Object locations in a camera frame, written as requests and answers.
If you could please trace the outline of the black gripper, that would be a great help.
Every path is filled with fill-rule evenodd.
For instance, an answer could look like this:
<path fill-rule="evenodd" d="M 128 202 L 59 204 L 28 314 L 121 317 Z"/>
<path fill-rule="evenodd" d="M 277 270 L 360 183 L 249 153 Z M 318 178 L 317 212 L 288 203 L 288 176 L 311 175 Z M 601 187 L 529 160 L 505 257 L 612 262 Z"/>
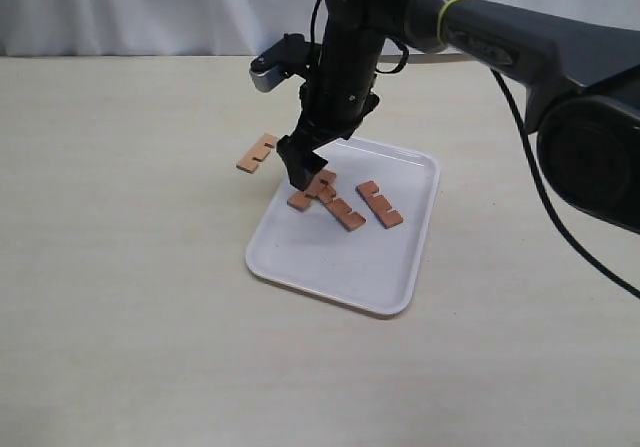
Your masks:
<path fill-rule="evenodd" d="M 328 18 L 298 124 L 276 151 L 289 183 L 306 190 L 327 165 L 315 149 L 350 136 L 367 115 L 387 39 L 401 39 L 408 0 L 325 0 Z"/>

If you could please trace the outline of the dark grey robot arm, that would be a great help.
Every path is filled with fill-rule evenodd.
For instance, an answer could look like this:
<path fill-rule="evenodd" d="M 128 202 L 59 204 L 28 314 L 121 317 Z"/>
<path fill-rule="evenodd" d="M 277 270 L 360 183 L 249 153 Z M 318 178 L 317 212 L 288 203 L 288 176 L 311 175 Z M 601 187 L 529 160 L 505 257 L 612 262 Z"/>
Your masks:
<path fill-rule="evenodd" d="M 303 109 L 277 151 L 305 189 L 320 147 L 348 138 L 376 106 L 387 40 L 425 53 L 456 48 L 526 90 L 524 131 L 569 205 L 639 228 L 639 35 L 487 0 L 325 0 L 328 20 Z"/>

